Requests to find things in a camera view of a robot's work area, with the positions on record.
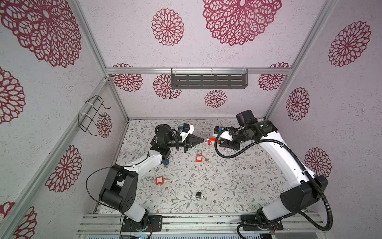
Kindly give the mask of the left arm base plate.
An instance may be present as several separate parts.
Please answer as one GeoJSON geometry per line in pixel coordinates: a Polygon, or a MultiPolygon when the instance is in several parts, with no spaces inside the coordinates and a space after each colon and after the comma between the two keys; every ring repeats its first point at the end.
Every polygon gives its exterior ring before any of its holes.
{"type": "Polygon", "coordinates": [[[122,232],[160,232],[162,231],[163,216],[144,216],[140,222],[124,218],[121,226],[122,232]]]}

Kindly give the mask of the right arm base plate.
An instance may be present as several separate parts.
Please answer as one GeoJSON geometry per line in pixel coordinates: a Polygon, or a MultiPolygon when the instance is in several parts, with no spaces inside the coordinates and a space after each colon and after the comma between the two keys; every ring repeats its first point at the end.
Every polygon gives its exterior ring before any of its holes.
{"type": "Polygon", "coordinates": [[[282,231],[284,229],[281,221],[265,224],[266,219],[258,220],[254,214],[241,215],[240,220],[245,225],[244,231],[282,231]]]}

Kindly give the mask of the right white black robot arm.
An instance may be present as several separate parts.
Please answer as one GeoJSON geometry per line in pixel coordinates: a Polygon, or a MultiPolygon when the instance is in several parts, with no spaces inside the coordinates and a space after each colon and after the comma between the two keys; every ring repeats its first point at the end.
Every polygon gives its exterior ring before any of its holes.
{"type": "Polygon", "coordinates": [[[237,114],[236,118],[238,128],[215,127],[217,142],[214,147],[235,150],[235,154],[226,156],[229,159],[260,145],[275,161],[290,186],[278,199],[258,210],[258,221],[267,222],[296,214],[322,199],[328,180],[325,176],[316,175],[297,158],[271,121],[258,121],[251,110],[237,114]]]}

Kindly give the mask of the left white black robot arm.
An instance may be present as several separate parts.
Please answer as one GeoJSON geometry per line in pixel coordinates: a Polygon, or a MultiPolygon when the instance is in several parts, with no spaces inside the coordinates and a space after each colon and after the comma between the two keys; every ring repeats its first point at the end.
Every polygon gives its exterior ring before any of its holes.
{"type": "Polygon", "coordinates": [[[156,126],[151,147],[145,155],[127,166],[116,164],[109,169],[99,193],[99,200],[128,219],[145,224],[148,221],[148,211],[135,200],[138,180],[154,167],[164,164],[171,148],[180,150],[182,147],[186,153],[205,141],[193,132],[194,126],[188,123],[177,129],[172,129],[168,124],[156,126]]]}

